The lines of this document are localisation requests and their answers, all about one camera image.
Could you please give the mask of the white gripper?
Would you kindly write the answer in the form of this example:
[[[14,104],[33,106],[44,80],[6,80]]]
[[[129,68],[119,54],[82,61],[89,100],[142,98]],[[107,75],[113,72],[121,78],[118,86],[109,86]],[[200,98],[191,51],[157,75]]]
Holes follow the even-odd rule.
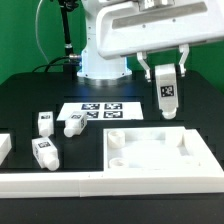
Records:
[[[96,19],[97,50],[105,59],[137,53],[151,81],[145,52],[179,46],[180,74],[185,76],[188,44],[224,39],[224,0],[173,0],[170,6],[143,10],[137,1],[102,8]]]

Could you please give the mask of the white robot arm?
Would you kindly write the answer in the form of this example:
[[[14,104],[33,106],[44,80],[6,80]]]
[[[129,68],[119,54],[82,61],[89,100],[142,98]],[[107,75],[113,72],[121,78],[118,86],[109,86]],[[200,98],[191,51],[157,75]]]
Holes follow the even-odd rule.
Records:
[[[145,71],[147,55],[177,48],[183,66],[191,45],[224,39],[224,0],[81,0],[87,44],[81,77],[127,76],[135,55]]]

